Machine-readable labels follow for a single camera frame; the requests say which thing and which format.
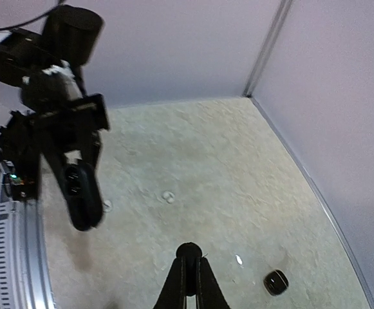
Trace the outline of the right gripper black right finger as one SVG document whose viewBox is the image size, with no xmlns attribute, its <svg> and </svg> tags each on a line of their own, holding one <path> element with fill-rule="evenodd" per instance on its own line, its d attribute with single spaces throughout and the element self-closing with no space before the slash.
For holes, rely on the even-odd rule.
<svg viewBox="0 0 374 309">
<path fill-rule="evenodd" d="M 199 309 L 230 309 L 215 275 L 205 257 L 196 262 L 196 307 Z"/>
</svg>

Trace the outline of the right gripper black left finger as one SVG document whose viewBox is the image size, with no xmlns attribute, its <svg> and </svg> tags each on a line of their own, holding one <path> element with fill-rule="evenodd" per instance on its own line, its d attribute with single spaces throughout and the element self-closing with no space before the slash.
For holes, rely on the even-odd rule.
<svg viewBox="0 0 374 309">
<path fill-rule="evenodd" d="M 185 258 L 174 259 L 154 309 L 186 308 Z"/>
</svg>

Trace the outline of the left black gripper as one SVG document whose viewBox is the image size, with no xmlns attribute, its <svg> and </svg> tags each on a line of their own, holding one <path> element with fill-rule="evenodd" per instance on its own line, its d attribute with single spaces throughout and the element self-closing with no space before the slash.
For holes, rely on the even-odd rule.
<svg viewBox="0 0 374 309">
<path fill-rule="evenodd" d="M 12 162 L 17 170 L 27 165 L 40 169 L 44 156 L 69 205 L 66 153 L 80 151 L 82 160 L 96 167 L 102 146 L 99 132 L 109 128 L 104 97 L 99 93 L 29 115 L 11 111 L 8 124 L 0 127 L 0 162 Z"/>
</svg>

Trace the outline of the black earbud charging case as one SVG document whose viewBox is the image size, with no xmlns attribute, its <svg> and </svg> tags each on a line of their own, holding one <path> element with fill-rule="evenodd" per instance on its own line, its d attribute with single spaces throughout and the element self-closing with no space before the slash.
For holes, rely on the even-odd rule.
<svg viewBox="0 0 374 309">
<path fill-rule="evenodd" d="M 104 215 L 104 206 L 93 167 L 78 159 L 63 171 L 62 193 L 72 225 L 86 232 L 97 227 Z"/>
</svg>

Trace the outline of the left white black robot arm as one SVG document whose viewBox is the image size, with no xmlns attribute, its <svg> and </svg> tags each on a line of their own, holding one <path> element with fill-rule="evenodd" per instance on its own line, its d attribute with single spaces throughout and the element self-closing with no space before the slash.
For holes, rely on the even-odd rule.
<svg viewBox="0 0 374 309">
<path fill-rule="evenodd" d="M 0 179 L 9 198 L 35 200 L 46 161 L 82 229 L 103 212 L 96 168 L 100 133 L 110 128 L 100 93 L 82 74 L 104 27 L 99 14 L 58 4 L 42 15 L 39 33 L 23 24 L 0 28 L 0 83 L 17 88 L 25 111 L 0 121 Z"/>
</svg>

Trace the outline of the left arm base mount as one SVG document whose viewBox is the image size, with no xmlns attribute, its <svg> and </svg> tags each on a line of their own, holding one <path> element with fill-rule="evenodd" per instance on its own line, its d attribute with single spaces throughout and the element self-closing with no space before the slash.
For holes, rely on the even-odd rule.
<svg viewBox="0 0 374 309">
<path fill-rule="evenodd" d="M 17 170 L 12 162 L 0 162 L 0 186 L 5 196 L 15 201 L 37 200 L 39 165 L 22 166 Z"/>
</svg>

